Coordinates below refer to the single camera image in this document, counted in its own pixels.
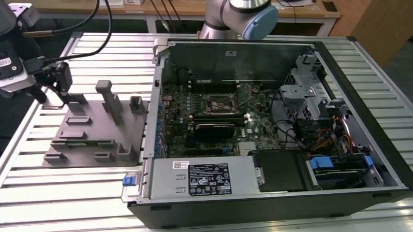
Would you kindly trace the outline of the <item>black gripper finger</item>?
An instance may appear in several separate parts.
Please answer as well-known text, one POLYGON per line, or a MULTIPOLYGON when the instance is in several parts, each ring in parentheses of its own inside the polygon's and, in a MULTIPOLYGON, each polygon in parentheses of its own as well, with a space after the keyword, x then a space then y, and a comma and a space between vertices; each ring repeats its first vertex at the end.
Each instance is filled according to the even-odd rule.
POLYGON ((47 95, 45 95, 45 93, 41 90, 41 86, 39 86, 37 84, 27 87, 25 88, 25 92, 27 92, 27 94, 29 94, 35 98, 35 100, 39 103, 45 103, 47 102, 47 95))
POLYGON ((67 62, 57 62, 52 64, 52 77, 55 78, 55 90, 57 97, 64 104, 68 103, 71 97, 68 90, 72 85, 72 74, 69 70, 69 65, 67 62))

